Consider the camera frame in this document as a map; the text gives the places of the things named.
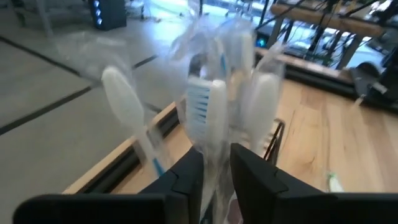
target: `wooden table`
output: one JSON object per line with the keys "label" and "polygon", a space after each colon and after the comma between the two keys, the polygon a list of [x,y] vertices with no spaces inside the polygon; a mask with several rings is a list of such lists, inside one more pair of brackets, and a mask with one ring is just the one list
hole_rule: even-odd
{"label": "wooden table", "polygon": [[[320,190],[327,190],[327,174],[335,172],[347,192],[398,192],[398,117],[353,105],[341,96],[285,80],[277,117],[286,127],[277,166]],[[174,106],[164,109],[151,125]],[[64,193],[78,192],[134,141],[122,143]],[[165,143],[176,161],[191,147],[181,126]],[[138,193],[152,181],[136,169],[113,193]]]}

